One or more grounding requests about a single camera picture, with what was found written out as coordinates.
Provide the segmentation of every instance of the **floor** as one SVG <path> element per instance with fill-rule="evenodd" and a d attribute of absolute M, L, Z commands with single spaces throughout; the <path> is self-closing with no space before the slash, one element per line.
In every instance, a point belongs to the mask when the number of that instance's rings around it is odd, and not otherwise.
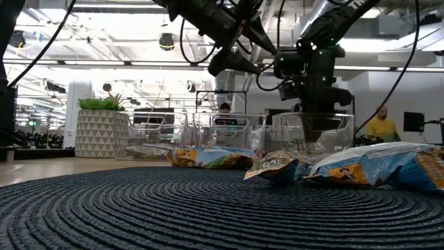
<path fill-rule="evenodd" d="M 13 164 L 0 163 L 0 187 L 40 178 L 79 174 L 126 167 L 170 166 L 169 162 L 131 161 L 114 159 L 55 158 L 16 160 Z"/>

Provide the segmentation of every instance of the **man in yellow shirt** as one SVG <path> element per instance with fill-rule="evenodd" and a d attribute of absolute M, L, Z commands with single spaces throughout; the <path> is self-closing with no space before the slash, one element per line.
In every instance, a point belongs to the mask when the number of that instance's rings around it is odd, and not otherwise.
<path fill-rule="evenodd" d="M 400 142 L 401 138 L 396 131 L 395 122 L 387 118 L 387 108 L 382 107 L 378 114 L 375 115 L 367 124 L 367 136 L 379 137 L 384 142 Z"/>

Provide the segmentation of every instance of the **snack bag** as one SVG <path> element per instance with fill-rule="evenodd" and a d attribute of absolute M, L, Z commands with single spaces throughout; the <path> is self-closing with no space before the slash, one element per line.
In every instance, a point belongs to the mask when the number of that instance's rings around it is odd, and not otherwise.
<path fill-rule="evenodd" d="M 197 148 L 173 149 L 166 157 L 174 167 L 201 167 L 205 169 L 245 169 L 253 165 L 252 151 Z"/>
<path fill-rule="evenodd" d="M 211 149 L 222 149 L 233 153 L 240 153 L 241 155 L 250 157 L 253 160 L 253 163 L 256 163 L 259 160 L 259 155 L 257 152 L 249 149 L 239 149 L 233 147 L 211 147 Z"/>
<path fill-rule="evenodd" d="M 444 189 L 444 148 L 391 142 L 347 149 L 317 163 L 305 179 L 378 187 L 390 181 L 418 190 Z"/>
<path fill-rule="evenodd" d="M 125 148 L 135 160 L 166 160 L 167 153 L 176 148 L 170 144 L 143 144 Z"/>
<path fill-rule="evenodd" d="M 259 175 L 274 184 L 297 181 L 310 164 L 295 151 L 281 150 L 269 153 L 249 169 L 244 180 Z"/>

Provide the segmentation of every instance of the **black pole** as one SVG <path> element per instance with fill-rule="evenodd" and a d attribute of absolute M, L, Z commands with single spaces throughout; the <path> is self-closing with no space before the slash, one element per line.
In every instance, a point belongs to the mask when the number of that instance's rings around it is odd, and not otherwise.
<path fill-rule="evenodd" d="M 3 57 L 24 4 L 25 0 L 0 0 L 0 128 L 11 133 L 15 127 L 17 90 L 7 88 L 8 76 L 3 64 Z M 0 147 L 6 146 L 12 146 L 12 141 L 0 138 Z"/>
<path fill-rule="evenodd" d="M 441 139 L 442 139 L 441 143 L 444 146 L 444 118 L 441 118 L 439 122 L 441 123 Z"/>
<path fill-rule="evenodd" d="M 353 116 L 355 116 L 355 96 L 352 96 L 352 112 L 353 112 Z"/>
<path fill-rule="evenodd" d="M 25 0 L 0 0 L 0 91 L 3 93 L 8 84 L 3 57 L 24 4 Z"/>
<path fill-rule="evenodd" d="M 198 90 L 198 91 L 196 91 L 196 113 L 197 113 L 197 98 L 198 98 L 198 95 L 199 95 L 199 93 L 200 93 L 200 91 Z"/>
<path fill-rule="evenodd" d="M 244 111 L 244 114 L 246 114 L 246 113 L 247 113 L 247 92 L 246 92 L 246 91 L 244 92 L 244 97 L 245 97 L 245 98 L 244 98 L 244 101 L 245 101 L 245 103 L 244 103 L 244 104 L 245 104 L 245 111 Z"/>

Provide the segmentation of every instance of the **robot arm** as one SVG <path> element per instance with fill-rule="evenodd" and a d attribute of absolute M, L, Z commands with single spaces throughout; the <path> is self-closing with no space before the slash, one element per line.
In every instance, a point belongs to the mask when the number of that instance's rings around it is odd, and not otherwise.
<path fill-rule="evenodd" d="M 171 21 L 181 15 L 199 29 L 199 35 L 208 35 L 216 47 L 222 47 L 210 63 L 212 75 L 224 69 L 260 74 L 239 51 L 232 52 L 234 42 L 245 35 L 275 55 L 275 76 L 286 80 L 279 89 L 281 99 L 300 98 L 302 111 L 315 113 L 333 113 L 336 102 L 350 104 L 352 96 L 347 90 L 332 87 L 335 59 L 345 57 L 336 44 L 379 1 L 349 0 L 316 19 L 296 47 L 276 51 L 257 17 L 262 0 L 240 0 L 235 8 L 217 5 L 215 0 L 155 0 L 168 9 Z"/>
<path fill-rule="evenodd" d="M 207 35 L 214 41 L 214 46 L 222 48 L 213 57 L 208 71 L 216 76 L 224 69 L 260 74 L 260 68 L 254 66 L 232 46 L 240 35 L 259 45 L 272 54 L 276 48 L 262 27 L 258 9 L 262 0 L 240 0 L 234 8 L 216 4 L 215 0 L 154 0 L 168 10 L 173 21 L 178 15 L 199 29 L 199 35 Z"/>
<path fill-rule="evenodd" d="M 282 100 L 300 98 L 303 112 L 334 113 L 334 104 L 351 103 L 347 90 L 332 87 L 336 58 L 345 57 L 337 42 L 348 29 L 380 0 L 349 0 L 324 13 L 296 42 L 296 47 L 280 47 L 275 55 L 277 78 L 291 79 L 280 86 Z"/>

